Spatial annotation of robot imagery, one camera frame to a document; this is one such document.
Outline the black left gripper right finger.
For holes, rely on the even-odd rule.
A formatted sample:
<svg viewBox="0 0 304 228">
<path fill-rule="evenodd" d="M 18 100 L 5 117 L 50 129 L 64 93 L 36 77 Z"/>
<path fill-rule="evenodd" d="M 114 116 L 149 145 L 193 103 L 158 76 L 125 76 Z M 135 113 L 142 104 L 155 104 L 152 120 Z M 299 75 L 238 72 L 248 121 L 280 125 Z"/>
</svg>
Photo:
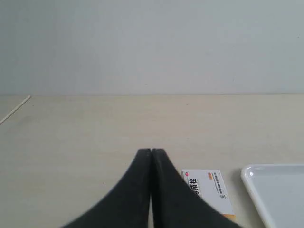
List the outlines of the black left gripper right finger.
<svg viewBox="0 0 304 228">
<path fill-rule="evenodd" d="M 152 149 L 151 197 L 155 228 L 240 227 L 190 189 L 164 149 Z"/>
</svg>

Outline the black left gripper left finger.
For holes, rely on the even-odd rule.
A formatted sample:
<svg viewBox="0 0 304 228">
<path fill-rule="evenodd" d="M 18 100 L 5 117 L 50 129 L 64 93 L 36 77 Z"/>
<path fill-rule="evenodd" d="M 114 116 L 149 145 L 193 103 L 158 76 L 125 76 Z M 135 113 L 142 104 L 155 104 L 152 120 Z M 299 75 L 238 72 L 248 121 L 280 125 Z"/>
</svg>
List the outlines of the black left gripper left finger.
<svg viewBox="0 0 304 228">
<path fill-rule="evenodd" d="M 151 149 L 139 149 L 118 183 L 65 228 L 146 228 L 150 206 Z"/>
</svg>

